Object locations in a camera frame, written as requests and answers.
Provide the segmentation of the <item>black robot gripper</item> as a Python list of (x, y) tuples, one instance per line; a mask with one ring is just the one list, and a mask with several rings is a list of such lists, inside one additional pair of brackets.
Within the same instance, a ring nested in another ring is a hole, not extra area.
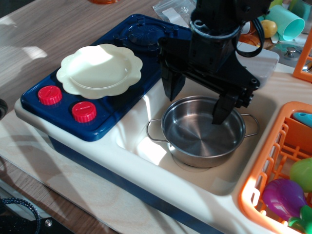
[(248, 107), (260, 82), (237, 59), (254, 57), (253, 52), (239, 51), (242, 27), (212, 31), (199, 20), (191, 22), (190, 39), (158, 39), (161, 79), (166, 97), (173, 101), (186, 78), (218, 93), (212, 124), (220, 125), (235, 107)]

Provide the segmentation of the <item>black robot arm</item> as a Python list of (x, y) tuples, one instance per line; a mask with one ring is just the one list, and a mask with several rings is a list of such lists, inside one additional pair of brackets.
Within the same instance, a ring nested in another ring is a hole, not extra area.
[(238, 61), (261, 52), (240, 51), (237, 47), (243, 26), (251, 21), (264, 41), (259, 21), (269, 13), (268, 0), (199, 0), (191, 14), (189, 40), (160, 38), (159, 63), (165, 95), (173, 100), (185, 79), (219, 94), (213, 110), (213, 124), (221, 124), (235, 107), (247, 107), (259, 80)]

